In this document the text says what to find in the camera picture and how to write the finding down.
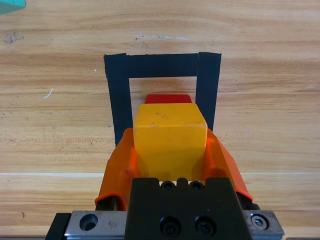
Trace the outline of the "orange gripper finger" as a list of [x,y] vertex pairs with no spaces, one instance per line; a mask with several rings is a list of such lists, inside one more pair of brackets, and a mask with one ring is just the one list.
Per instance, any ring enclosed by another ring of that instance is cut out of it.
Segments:
[[107,161],[98,197],[97,211],[126,211],[130,201],[132,180],[138,177],[137,153],[133,129],[128,128]]
[[202,169],[202,180],[205,181],[207,178],[230,179],[242,209],[260,209],[259,205],[254,203],[253,196],[249,194],[234,158],[210,129],[207,131]]

